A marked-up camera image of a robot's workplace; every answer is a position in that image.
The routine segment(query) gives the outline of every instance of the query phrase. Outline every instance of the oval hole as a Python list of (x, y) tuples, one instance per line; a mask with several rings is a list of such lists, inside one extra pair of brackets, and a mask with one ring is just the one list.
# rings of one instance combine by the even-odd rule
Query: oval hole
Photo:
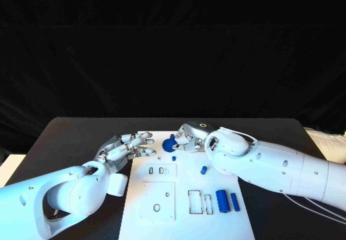
[(26, 198), (27, 198), (27, 196), (24, 194), (21, 194), (20, 197), (19, 197), (19, 201), (20, 201), (23, 206), (27, 204), (27, 199)]
[(158, 205), (158, 204), (156, 204), (156, 205), (153, 206), (153, 210), (154, 210), (156, 212), (160, 211), (160, 205)]

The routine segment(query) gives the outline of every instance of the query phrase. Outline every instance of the cable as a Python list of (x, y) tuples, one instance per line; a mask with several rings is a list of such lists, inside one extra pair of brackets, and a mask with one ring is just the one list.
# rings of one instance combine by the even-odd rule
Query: cable
[(327, 210), (323, 206), (320, 206), (311, 199), (308, 199), (307, 197), (304, 197), (304, 199), (311, 202), (318, 208), (321, 208), (324, 211), (327, 211), (330, 214), (336, 215), (340, 219), (343, 219), (346, 221), (346, 218), (340, 215), (337, 215), (334, 212), (331, 212), (330, 210)]
[(300, 205), (304, 209), (307, 209), (308, 211), (314, 212), (316, 214), (324, 216), (326, 218), (329, 218), (329, 219), (331, 219), (331, 220), (334, 220), (334, 221), (337, 221), (339, 223), (342, 223), (342, 224), (346, 225), (346, 222), (339, 221), (337, 219), (331, 218), (330, 216), (327, 216), (327, 215), (318, 213), (317, 211), (311, 210), (310, 208), (307, 208), (305, 206), (303, 206), (301, 204), (298, 204), (287, 195), (285, 195), (285, 197), (287, 197), (297, 205)]

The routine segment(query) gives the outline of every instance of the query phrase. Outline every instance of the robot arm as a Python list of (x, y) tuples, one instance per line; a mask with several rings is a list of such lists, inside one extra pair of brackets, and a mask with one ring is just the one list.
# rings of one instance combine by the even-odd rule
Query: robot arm
[[(207, 124), (200, 124), (197, 128), (203, 130)], [(189, 128), (196, 128), (196, 124), (186, 123), (184, 129)], [(243, 133), (220, 127), (194, 137), (202, 139), (200, 149), (215, 169), (272, 192), (311, 198), (346, 211), (346, 165), (246, 135), (252, 138), (248, 142), (241, 135)]]
[[(112, 137), (92, 161), (0, 188), (1, 239), (49, 239), (101, 207), (107, 194), (121, 197), (128, 177), (117, 172), (130, 159), (156, 155), (138, 145), (151, 133)], [(43, 200), (69, 215), (47, 219)]]

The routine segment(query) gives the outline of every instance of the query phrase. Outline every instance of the black table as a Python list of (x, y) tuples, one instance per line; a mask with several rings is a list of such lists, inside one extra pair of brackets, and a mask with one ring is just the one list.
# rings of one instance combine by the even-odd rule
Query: black table
[[(181, 124), (190, 120), (194, 119), (55, 118), (7, 185), (91, 161), (101, 144), (114, 135), (132, 134), (137, 131), (177, 131)], [(300, 122), (294, 119), (199, 118), (199, 120), (216, 128), (229, 128), (252, 135), (258, 140), (281, 144), (317, 158), (324, 158)], [(131, 164), (130, 162), (119, 172), (127, 176), (130, 176)], [(343, 224), (298, 207), (282, 194), (256, 187), (241, 179), (238, 181), (254, 236), (258, 240), (346, 238)], [(311, 207), (304, 199), (300, 197), (294, 199)], [(122, 197), (107, 195), (96, 212), (53, 239), (118, 239), (124, 205), (125, 195)]]

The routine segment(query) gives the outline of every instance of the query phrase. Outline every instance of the blue object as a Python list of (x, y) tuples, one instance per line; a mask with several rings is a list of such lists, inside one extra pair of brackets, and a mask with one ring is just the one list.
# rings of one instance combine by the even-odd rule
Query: blue object
[(177, 144), (177, 141), (174, 140), (174, 134), (170, 134), (170, 138), (166, 139), (161, 143), (163, 150), (169, 153), (174, 152), (176, 149), (173, 149), (171, 146), (176, 144)]
[(203, 166), (203, 167), (202, 167), (202, 170), (200, 170), (200, 173), (205, 175), (205, 174), (206, 174), (206, 172), (207, 172), (207, 167), (206, 167), (206, 166)]
[(228, 194), (225, 190), (218, 190), (216, 191), (216, 198), (218, 198), (218, 209), (220, 213), (228, 213), (231, 212), (229, 208), (229, 199), (228, 199)]
[(239, 212), (239, 206), (238, 206), (238, 201), (236, 201), (236, 194), (231, 193), (231, 198), (232, 198), (232, 205), (233, 205), (233, 210)]

